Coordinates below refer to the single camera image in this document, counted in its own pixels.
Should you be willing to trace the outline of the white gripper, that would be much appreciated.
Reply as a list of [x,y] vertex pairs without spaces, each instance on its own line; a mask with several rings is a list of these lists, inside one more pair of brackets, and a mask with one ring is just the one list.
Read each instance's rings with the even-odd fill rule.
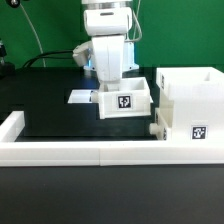
[[109,92],[119,90],[117,84],[122,78],[124,36],[99,36],[92,38],[95,69],[100,82],[107,85]]

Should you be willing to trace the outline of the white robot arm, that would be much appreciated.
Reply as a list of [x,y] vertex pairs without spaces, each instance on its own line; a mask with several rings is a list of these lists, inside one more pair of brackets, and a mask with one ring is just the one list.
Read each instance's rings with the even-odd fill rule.
[[81,0],[84,25],[91,37],[92,62],[101,91],[118,91],[124,72],[137,69],[129,38],[136,15],[132,0]]

